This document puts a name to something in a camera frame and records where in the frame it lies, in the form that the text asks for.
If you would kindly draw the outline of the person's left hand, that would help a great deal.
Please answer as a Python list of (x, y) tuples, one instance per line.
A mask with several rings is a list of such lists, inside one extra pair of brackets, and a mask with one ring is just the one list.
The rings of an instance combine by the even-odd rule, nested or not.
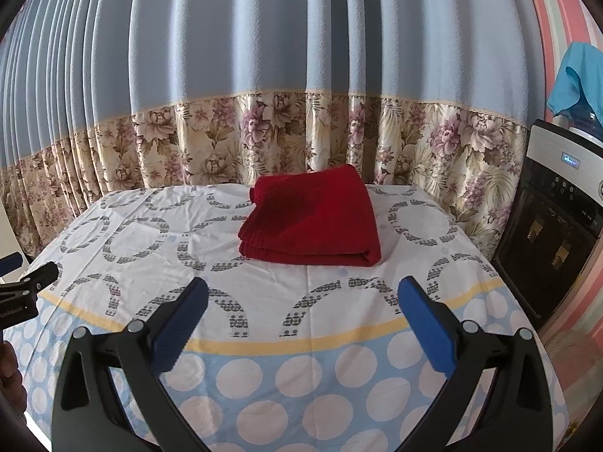
[(15, 351), (9, 342), (2, 341), (0, 349), (1, 390), (17, 413), (27, 409), (27, 391), (23, 387), (23, 375), (18, 369)]

